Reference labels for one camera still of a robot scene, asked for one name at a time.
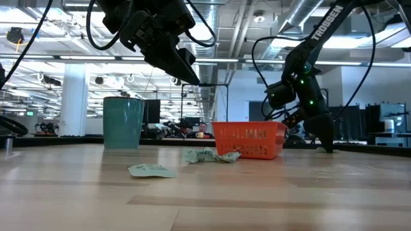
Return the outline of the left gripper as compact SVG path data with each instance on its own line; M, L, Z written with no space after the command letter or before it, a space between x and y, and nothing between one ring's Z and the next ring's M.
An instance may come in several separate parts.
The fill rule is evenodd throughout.
M183 0L102 0L103 24L128 49L152 49L161 43L161 54L144 58L148 64L187 83L200 80L192 68L196 57L177 49L178 36L195 26Z

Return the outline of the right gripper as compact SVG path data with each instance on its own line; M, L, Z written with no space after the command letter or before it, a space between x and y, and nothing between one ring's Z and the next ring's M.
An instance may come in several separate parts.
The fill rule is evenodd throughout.
M293 86L299 98L299 108L288 115L283 123L289 128L303 122L308 133L315 135L327 153L333 152L333 118L317 81L298 81Z

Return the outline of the orange plastic basket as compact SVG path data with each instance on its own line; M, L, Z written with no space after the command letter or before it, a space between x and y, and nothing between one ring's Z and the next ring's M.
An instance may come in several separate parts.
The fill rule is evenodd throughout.
M276 121L213 122L217 153L240 153L241 158L272 160L279 156L287 127Z

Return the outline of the packets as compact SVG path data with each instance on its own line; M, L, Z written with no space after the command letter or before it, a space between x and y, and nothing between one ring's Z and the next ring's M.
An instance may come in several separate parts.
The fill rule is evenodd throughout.
M190 164L198 162L216 162L217 158L211 148L200 149L183 149L183 159Z

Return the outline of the black monitor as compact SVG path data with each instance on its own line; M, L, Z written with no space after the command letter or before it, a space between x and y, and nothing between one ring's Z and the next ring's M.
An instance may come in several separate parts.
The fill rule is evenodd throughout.
M161 101L159 99L147 99L144 101L143 123L160 123Z

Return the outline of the grey cabinet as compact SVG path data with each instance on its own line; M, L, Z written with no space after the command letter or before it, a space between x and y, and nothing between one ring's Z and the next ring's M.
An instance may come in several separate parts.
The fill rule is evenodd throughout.
M409 147L411 131L408 131L408 115L404 103L380 103L365 107L365 134L369 144L393 147ZM393 119L394 133L384 131L384 120Z

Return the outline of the teal cup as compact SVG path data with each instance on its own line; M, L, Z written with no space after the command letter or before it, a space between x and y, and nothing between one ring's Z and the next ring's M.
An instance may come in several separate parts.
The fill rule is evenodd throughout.
M103 144L106 150L136 150L144 117L144 101L137 98L103 99Z

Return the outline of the white pillar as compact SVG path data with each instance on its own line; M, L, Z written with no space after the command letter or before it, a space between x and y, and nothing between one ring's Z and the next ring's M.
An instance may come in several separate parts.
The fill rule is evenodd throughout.
M89 73L85 64L65 64L59 136L84 136Z

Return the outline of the black stand frame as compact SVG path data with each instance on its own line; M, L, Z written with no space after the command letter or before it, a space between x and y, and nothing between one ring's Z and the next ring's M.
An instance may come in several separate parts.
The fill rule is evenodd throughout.
M222 94L222 96L225 96L225 103L223 104L225 106L225 115L224 119L227 122L228 121L228 116L229 116L229 85L228 84L222 84L222 83L199 83L198 85L193 85L189 83L183 83L181 85L181 93L180 93L180 100L183 102L183 99L188 95L188 94L195 94L194 91L191 89L193 87L196 87L199 91L201 91L203 88L213 88L215 90L215 94L217 94L217 90L220 89L220 87L225 87L226 88L226 93ZM213 97L213 105L212 108L210 103L211 100L209 99L201 99L201 103L206 103L207 107L203 105L203 114L205 119L209 119L209 116L214 116L214 113L216 112L216 99L217 96ZM180 105L180 117L183 118L183 104Z

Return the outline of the small silver post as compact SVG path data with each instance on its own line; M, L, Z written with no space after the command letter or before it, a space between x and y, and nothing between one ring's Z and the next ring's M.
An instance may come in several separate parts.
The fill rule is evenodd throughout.
M5 152L6 155L11 155L13 152L13 140L14 140L14 136L7 136L5 139Z

